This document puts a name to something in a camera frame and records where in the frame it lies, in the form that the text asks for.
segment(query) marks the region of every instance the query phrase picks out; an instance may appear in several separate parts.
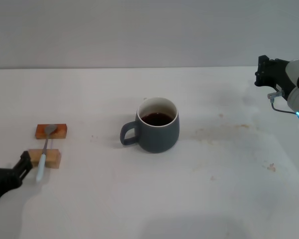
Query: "table surface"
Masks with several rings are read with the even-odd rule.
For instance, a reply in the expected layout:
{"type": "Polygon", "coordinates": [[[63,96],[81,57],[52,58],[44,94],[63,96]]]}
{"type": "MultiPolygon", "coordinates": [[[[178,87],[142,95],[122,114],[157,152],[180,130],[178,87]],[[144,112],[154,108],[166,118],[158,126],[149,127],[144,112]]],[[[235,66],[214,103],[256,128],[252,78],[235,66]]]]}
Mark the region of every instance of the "table surface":
{"type": "Polygon", "coordinates": [[[271,109],[255,71],[0,70],[0,167],[43,147],[37,124],[68,125],[48,144],[60,168],[0,199],[0,239],[299,239],[299,120],[271,109]],[[155,96],[177,105],[179,141],[123,147],[122,125],[155,96]]]}

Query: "mug handle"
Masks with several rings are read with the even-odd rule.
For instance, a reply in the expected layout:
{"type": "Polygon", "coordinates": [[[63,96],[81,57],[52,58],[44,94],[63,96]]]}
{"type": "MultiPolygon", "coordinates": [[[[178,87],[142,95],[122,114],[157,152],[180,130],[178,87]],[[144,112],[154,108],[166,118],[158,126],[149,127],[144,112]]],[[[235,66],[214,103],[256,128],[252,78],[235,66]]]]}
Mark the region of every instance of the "mug handle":
{"type": "Polygon", "coordinates": [[[136,138],[136,136],[125,139],[125,135],[126,135],[126,133],[127,133],[130,129],[135,128],[136,126],[137,126],[136,121],[133,121],[133,122],[129,122],[129,123],[125,124],[125,125],[122,127],[122,129],[121,129],[121,134],[120,134],[120,140],[121,140],[122,145],[131,145],[131,144],[134,144],[134,143],[137,142],[137,138],[136,138]]]}

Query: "spoon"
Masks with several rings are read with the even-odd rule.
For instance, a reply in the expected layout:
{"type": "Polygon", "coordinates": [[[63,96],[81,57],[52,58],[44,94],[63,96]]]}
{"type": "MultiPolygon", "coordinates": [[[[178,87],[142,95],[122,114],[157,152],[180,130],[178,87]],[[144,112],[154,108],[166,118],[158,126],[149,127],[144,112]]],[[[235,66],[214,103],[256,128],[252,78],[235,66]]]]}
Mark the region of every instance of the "spoon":
{"type": "Polygon", "coordinates": [[[48,146],[48,140],[49,140],[49,136],[50,134],[52,134],[53,132],[55,132],[57,128],[56,124],[49,124],[47,127],[45,127],[44,132],[46,134],[46,139],[45,139],[45,144],[42,150],[42,155],[40,157],[40,161],[38,164],[38,174],[36,175],[36,182],[40,182],[42,177],[43,177],[43,171],[44,171],[44,165],[45,165],[45,159],[46,159],[46,148],[48,146]]]}

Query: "white spoon handle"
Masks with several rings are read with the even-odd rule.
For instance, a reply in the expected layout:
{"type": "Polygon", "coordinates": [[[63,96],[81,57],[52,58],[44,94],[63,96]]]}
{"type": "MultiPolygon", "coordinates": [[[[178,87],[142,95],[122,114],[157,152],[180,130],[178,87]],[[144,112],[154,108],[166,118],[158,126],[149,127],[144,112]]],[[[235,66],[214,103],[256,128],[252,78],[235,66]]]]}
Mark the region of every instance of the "white spoon handle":
{"type": "Polygon", "coordinates": [[[41,155],[39,165],[38,165],[38,174],[36,175],[36,182],[40,182],[43,177],[44,165],[45,165],[45,154],[41,155]]]}

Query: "cable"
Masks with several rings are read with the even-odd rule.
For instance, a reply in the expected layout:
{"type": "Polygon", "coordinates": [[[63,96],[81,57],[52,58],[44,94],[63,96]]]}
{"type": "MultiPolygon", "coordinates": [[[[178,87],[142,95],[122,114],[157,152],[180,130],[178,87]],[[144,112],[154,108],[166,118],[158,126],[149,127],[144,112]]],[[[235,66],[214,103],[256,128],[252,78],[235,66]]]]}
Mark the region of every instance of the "cable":
{"type": "Polygon", "coordinates": [[[271,103],[271,107],[273,108],[273,110],[275,110],[275,111],[278,111],[278,112],[282,112],[282,113],[288,113],[288,114],[293,114],[293,115],[295,115],[295,112],[292,112],[292,111],[282,111],[282,110],[278,110],[278,109],[276,109],[275,107],[274,107],[274,103],[272,102],[271,103]]]}

